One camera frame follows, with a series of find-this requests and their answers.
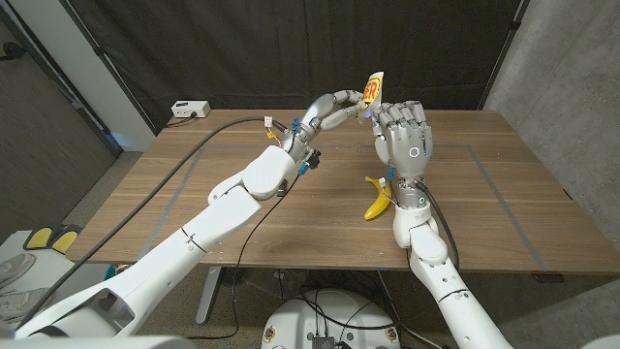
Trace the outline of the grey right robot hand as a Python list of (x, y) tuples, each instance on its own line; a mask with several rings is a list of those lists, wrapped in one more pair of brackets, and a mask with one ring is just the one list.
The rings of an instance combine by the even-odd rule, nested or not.
[(371, 113), (379, 159), (405, 180), (421, 180), (433, 153), (432, 128), (420, 101), (382, 103)]

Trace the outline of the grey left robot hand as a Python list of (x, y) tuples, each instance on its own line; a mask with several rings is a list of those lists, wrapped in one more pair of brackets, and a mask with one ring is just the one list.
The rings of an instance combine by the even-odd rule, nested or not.
[(368, 104), (358, 91), (340, 90), (324, 94), (305, 111), (295, 130), (285, 136), (284, 149), (298, 161), (321, 131), (332, 130), (353, 115), (363, 114), (367, 108)]

